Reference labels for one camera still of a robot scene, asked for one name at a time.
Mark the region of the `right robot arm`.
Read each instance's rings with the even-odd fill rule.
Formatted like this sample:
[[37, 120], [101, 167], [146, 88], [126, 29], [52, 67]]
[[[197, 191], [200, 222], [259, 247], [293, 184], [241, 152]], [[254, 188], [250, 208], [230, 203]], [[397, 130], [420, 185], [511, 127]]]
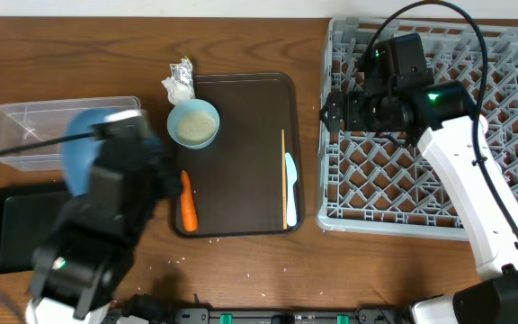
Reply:
[[485, 138], [465, 86], [438, 84], [410, 33], [369, 47], [363, 89], [329, 94], [320, 119], [338, 131], [405, 134], [438, 176], [467, 232], [480, 278], [411, 308], [415, 323], [518, 323], [518, 202]]

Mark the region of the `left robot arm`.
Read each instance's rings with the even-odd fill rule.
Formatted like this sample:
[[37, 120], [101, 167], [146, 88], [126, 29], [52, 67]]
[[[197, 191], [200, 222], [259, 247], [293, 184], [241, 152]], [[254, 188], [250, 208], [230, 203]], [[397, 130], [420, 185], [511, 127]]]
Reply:
[[183, 190], [144, 119], [96, 124], [94, 135], [103, 143], [86, 193], [64, 206], [34, 251], [29, 323], [102, 322], [157, 203]]

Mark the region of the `dark blue plate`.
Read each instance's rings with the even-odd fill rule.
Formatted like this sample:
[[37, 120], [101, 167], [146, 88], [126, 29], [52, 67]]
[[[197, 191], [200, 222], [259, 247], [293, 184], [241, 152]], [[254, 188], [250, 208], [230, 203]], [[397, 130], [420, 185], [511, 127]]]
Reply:
[[[90, 133], [95, 124], [104, 123], [105, 118], [113, 113], [116, 113], [114, 108], [85, 110], [68, 124], [65, 136]], [[66, 141], [60, 145], [63, 175], [73, 196], [87, 192], [90, 169], [102, 144], [101, 139], [89, 137]]]

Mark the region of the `light blue rice bowl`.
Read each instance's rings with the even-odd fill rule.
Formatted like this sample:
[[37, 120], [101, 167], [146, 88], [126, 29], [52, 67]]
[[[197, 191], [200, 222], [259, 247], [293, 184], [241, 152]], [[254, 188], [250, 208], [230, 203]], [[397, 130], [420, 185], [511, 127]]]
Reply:
[[181, 146], [203, 149], [219, 133], [217, 109], [201, 99], [191, 99], [176, 105], [167, 118], [167, 132]]

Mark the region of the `white paper napkin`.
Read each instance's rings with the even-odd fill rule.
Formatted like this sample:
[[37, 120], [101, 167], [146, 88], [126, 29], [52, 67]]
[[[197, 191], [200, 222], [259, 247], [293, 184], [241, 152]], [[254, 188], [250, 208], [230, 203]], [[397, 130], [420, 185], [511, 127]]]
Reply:
[[195, 98], [193, 86], [186, 85], [176, 80], [173, 76], [162, 80], [161, 83], [167, 91], [169, 103], [173, 106]]

